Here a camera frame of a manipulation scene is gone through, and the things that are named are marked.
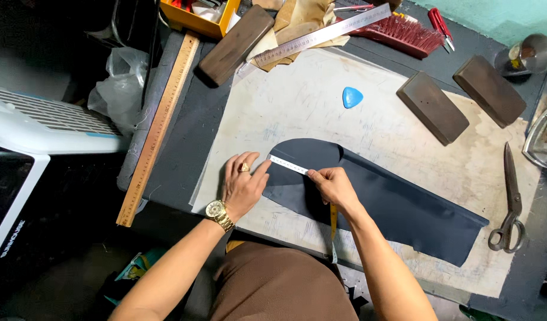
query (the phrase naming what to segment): brown pants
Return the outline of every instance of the brown pants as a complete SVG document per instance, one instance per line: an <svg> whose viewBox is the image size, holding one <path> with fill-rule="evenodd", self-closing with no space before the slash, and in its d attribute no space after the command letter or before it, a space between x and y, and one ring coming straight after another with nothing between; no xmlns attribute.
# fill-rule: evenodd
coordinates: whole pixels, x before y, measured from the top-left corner
<svg viewBox="0 0 547 321"><path fill-rule="evenodd" d="M358 320L335 274L298 250L245 242L216 276L211 320Z"/></svg>

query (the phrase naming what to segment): dark blue fabric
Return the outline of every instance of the dark blue fabric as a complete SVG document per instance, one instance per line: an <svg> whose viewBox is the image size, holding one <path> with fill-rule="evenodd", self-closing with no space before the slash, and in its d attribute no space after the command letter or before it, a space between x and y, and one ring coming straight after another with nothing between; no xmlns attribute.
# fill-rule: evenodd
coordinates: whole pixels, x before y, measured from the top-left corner
<svg viewBox="0 0 547 321"><path fill-rule="evenodd" d="M343 167L359 200L387 240L456 266L468 258L479 230L489 221L392 174L338 144L299 138L277 144L271 155L306 169ZM263 196L301 215L330 225L329 206L323 205L313 182L278 164L268 170ZM339 214L337 227L350 230Z"/></svg>

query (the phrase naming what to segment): dark gray tabletop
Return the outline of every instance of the dark gray tabletop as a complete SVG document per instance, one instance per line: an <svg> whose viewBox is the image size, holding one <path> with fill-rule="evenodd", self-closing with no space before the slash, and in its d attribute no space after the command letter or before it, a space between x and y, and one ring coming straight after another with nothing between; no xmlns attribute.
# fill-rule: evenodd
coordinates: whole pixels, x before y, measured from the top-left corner
<svg viewBox="0 0 547 321"><path fill-rule="evenodd" d="M431 27L426 9L405 1L399 11L407 11L424 25ZM495 55L505 46L450 20L446 19L446 24L454 36L455 52L451 54L439 48L420 61L379 43L356 37L352 37L343 49L407 77L419 70L425 71L442 89L467 96L452 79L454 72L475 54L483 55L493 63ZM183 34L170 33L162 60L147 91L145 108L156 110L182 39ZM212 40L203 39L193 66L214 45ZM534 113L545 78L546 75L533 75L527 80L523 79L521 84L513 84L527 103L523 118L529 119ZM191 197L220 125L231 84L232 78L219 88L210 88L200 77L198 69L192 68L146 186L144 199L182 211L191 211ZM126 190L129 185L153 114L154 112L149 113L134 135L131 149L117 180L122 190ZM547 301L539 295L547 272L546 171L543 172L540 186L543 188L538 188L535 195L537 201L533 203L532 209L538 215L530 215L526 222L530 242L515 254L499 299L472 295L469 301L472 308L508 319L533 320L535 311L540 313L538 316L545 316L547 319Z"/></svg>

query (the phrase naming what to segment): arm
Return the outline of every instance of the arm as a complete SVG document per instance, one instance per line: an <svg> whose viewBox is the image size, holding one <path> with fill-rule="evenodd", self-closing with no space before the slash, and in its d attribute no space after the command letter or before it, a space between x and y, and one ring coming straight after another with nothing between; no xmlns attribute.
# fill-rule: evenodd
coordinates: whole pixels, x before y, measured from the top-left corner
<svg viewBox="0 0 547 321"><path fill-rule="evenodd" d="M309 170L324 200L337 206L351 227L374 307L385 320L437 320L408 267L370 218L341 167Z"/></svg>
<svg viewBox="0 0 547 321"><path fill-rule="evenodd" d="M257 201L269 178L271 161L263 162L253 175L238 172L241 164L251 166L260 154L245 152L230 158L225 167L222 201L232 222L237 222ZM109 318L116 320L164 320L190 288L224 229L209 219L202 220L167 251L123 298Z"/></svg>

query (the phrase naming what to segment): watch face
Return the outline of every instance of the watch face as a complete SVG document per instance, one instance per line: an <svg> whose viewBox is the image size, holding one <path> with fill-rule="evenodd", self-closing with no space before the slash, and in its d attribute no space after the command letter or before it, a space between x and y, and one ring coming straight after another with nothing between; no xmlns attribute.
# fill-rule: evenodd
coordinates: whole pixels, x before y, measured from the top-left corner
<svg viewBox="0 0 547 321"><path fill-rule="evenodd" d="M224 204L222 204L221 201L212 201L206 207L206 216L215 218L216 216L220 215L223 210Z"/></svg>

